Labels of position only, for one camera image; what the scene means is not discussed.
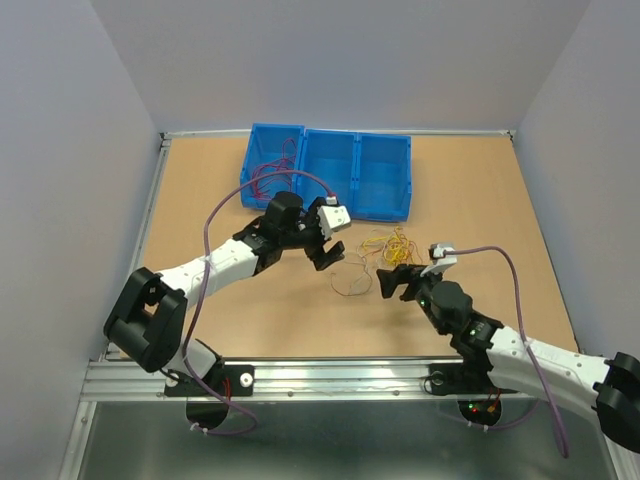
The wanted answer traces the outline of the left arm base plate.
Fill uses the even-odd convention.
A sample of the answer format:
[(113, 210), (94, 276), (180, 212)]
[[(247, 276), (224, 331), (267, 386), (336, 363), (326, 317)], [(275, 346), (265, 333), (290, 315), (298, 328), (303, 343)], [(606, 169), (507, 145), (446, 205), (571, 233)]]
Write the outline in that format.
[[(171, 372), (172, 379), (165, 379), (166, 397), (203, 397), (210, 394), (188, 374)], [(251, 397), (255, 368), (250, 364), (216, 364), (204, 375), (202, 381), (219, 395), (231, 397)]]

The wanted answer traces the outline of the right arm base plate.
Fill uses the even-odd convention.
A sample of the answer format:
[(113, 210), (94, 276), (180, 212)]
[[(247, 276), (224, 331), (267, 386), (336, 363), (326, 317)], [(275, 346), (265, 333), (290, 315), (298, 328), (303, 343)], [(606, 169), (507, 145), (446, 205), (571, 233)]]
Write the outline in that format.
[(423, 389), (435, 396), (497, 394), (499, 390), (485, 372), (451, 362), (429, 365)]

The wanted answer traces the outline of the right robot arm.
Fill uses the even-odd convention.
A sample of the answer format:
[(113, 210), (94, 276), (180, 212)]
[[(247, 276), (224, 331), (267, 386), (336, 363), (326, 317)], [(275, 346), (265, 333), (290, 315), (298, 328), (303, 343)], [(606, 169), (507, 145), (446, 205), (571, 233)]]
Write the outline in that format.
[(401, 264), (376, 272), (381, 295), (416, 303), (460, 355), (428, 373), (429, 393), (474, 395), (501, 390), (540, 400), (594, 420), (611, 441), (639, 450), (639, 361), (618, 352), (588, 356), (534, 340), (473, 306), (461, 286), (422, 265)]

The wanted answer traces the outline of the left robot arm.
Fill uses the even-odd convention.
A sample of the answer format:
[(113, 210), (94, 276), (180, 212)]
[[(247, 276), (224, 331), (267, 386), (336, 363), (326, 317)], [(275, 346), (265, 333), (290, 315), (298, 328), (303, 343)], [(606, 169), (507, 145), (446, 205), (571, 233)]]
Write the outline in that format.
[(282, 191), (264, 213), (216, 249), (185, 264), (153, 272), (146, 267), (128, 277), (107, 317), (105, 337), (143, 370), (187, 376), (199, 393), (215, 392), (222, 382), (222, 358), (185, 327), (189, 310), (237, 281), (254, 277), (277, 263), (286, 250), (302, 250), (323, 271), (344, 257), (344, 245), (325, 245), (348, 228), (351, 218), (336, 197), (318, 197), (309, 207)]

